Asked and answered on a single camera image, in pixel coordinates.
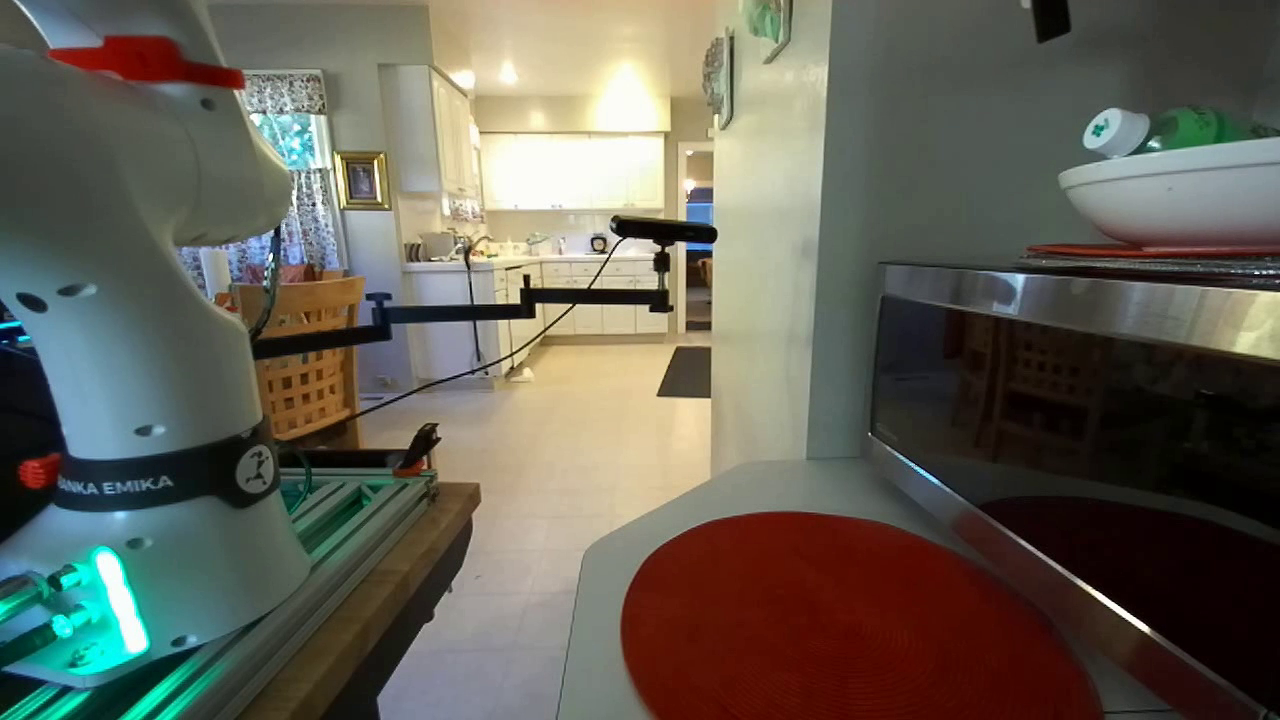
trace wall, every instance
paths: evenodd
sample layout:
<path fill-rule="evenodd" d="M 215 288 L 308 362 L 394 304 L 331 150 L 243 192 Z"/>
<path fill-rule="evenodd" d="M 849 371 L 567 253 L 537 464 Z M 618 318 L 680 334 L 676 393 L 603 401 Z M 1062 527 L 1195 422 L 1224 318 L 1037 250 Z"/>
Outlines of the wall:
<path fill-rule="evenodd" d="M 427 7 L 415 6 L 214 6 L 226 55 L 243 70 L 325 70 L 331 102 L 331 150 L 385 150 L 378 65 L 427 65 Z M 401 239 L 394 214 L 343 214 L 351 273 L 363 288 L 401 288 Z M 410 386 L 401 345 L 360 349 L 360 390 Z"/>
<path fill-rule="evenodd" d="M 718 467 L 810 453 L 828 27 L 832 0 L 797 6 L 797 41 L 773 65 L 735 27 L 741 113 L 718 137 Z"/>
<path fill-rule="evenodd" d="M 718 140 L 718 467 L 864 453 L 884 259 L 1094 239 L 1057 173 L 1084 159 L 1096 110 L 1276 119 L 1268 0 L 1071 0 L 1077 31 L 1053 45 L 1012 0 L 797 12 L 773 65 L 741 27 L 741 113 Z"/>
<path fill-rule="evenodd" d="M 537 137 L 537 133 L 612 133 L 594 119 L 594 102 L 582 97 L 476 97 L 480 137 Z M 660 119 L 646 133 L 665 133 L 665 214 L 680 217 L 680 145 L 710 140 L 712 113 L 699 102 L 667 102 Z M 594 233 L 609 233 L 609 214 L 488 214 L 488 236 L 567 239 L 586 250 Z"/>
<path fill-rule="evenodd" d="M 680 145 L 712 145 L 712 110 L 693 97 L 671 102 L 671 137 L 667 137 L 667 217 L 680 217 L 683 207 L 683 158 Z"/>
<path fill-rule="evenodd" d="M 476 97 L 476 125 L 485 137 L 542 137 L 542 133 L 667 133 L 667 97 L 633 97 L 624 113 L 609 97 Z"/>

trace clock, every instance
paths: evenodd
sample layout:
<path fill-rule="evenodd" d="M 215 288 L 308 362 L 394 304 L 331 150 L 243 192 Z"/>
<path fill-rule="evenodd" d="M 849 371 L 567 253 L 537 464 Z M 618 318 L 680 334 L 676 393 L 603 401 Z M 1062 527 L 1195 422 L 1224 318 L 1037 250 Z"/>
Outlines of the clock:
<path fill-rule="evenodd" d="M 734 125 L 734 31 L 721 31 L 704 52 L 704 102 L 712 110 L 712 127 Z"/>

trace glowing green panel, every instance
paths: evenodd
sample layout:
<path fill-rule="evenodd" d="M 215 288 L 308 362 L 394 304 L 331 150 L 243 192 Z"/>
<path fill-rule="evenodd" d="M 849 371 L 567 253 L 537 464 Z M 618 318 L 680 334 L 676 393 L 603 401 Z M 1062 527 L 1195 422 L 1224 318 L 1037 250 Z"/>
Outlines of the glowing green panel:
<path fill-rule="evenodd" d="M 150 652 L 153 642 L 150 642 L 150 629 L 146 629 L 146 619 L 135 614 L 135 598 L 128 590 L 128 572 L 124 572 L 122 558 L 113 550 L 96 550 L 93 551 L 93 568 L 96 568 L 96 576 L 100 576 L 100 583 L 110 593 L 124 652 L 128 657 Z"/>

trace oven window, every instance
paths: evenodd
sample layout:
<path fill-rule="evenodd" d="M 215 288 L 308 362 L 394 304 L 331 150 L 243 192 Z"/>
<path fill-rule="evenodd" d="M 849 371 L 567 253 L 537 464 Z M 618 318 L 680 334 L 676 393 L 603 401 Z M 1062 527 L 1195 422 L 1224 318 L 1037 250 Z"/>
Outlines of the oven window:
<path fill-rule="evenodd" d="M 884 300 L 872 432 L 1280 710 L 1280 363 Z"/>

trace black cable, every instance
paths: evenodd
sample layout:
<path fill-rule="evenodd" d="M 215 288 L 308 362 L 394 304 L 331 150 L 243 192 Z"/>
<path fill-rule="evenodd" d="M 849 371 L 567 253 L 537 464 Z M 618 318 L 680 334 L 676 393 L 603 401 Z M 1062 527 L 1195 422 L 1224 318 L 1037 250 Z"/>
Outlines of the black cable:
<path fill-rule="evenodd" d="M 312 467 L 308 453 L 295 449 L 295 445 L 279 445 L 279 455 L 295 455 L 302 460 L 302 474 L 305 474 L 302 490 L 305 490 L 305 497 L 312 497 L 317 493 L 317 467 Z"/>
<path fill-rule="evenodd" d="M 473 250 L 466 250 L 466 273 L 468 273 L 468 304 L 476 308 L 476 270 L 473 270 Z M 473 363 L 485 363 L 485 354 L 480 354 L 480 322 L 473 322 Z"/>
<path fill-rule="evenodd" d="M 603 270 L 612 263 L 612 257 L 618 257 L 619 243 L 609 250 L 609 257 L 600 259 L 598 277 L 594 277 L 586 288 L 598 288 L 598 282 L 603 277 Z M 360 422 L 360 416 L 371 416 L 371 414 L 394 409 L 394 406 L 403 406 L 410 397 L 434 393 L 434 390 L 439 390 L 439 386 L 457 386 L 457 380 L 480 375 L 480 371 L 488 371 L 488 367 L 521 355 L 526 349 L 542 345 L 555 326 L 566 326 L 567 313 L 575 313 L 575 304 L 567 304 L 555 322 L 547 322 L 542 334 L 532 334 L 521 349 L 513 349 L 513 354 L 503 354 L 503 355 L 495 355 L 495 362 L 488 362 L 488 363 L 476 363 L 476 367 L 466 367 L 466 371 L 451 371 L 451 375 L 423 380 L 423 386 L 415 386 L 415 390 L 410 390 L 410 393 L 401 393 L 401 397 L 387 397 L 387 401 L 380 401 L 380 406 L 368 406 L 368 409 L 343 416 L 341 424 Z"/>

